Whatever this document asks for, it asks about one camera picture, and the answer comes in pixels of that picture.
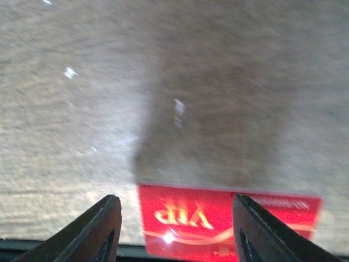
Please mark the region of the red VIP card front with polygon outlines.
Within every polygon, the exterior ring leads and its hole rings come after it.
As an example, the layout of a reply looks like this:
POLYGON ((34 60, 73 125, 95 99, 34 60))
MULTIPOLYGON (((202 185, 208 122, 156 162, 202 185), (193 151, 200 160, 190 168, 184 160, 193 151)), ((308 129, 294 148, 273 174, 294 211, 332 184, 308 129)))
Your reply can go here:
POLYGON ((246 188, 141 182, 137 191, 147 253, 188 261, 238 261, 233 233, 237 193, 251 197, 308 240, 322 207, 316 195, 246 188))

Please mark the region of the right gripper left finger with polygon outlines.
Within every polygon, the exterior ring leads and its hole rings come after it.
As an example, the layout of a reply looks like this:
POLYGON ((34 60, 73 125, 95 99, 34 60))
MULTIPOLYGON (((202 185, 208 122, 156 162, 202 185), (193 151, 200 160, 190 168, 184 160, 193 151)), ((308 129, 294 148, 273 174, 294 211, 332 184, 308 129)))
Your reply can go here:
POLYGON ((108 233, 114 232, 119 242, 122 225, 121 210, 119 197, 112 194, 106 195, 56 234, 84 237, 92 235, 96 238, 106 237, 108 233))

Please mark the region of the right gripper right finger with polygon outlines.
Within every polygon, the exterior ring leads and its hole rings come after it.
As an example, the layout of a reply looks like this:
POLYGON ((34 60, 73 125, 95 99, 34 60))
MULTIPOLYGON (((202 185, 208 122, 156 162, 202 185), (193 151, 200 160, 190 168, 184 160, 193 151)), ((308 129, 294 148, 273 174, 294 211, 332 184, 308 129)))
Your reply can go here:
POLYGON ((233 231, 239 261, 340 261, 247 195, 235 194, 233 231))

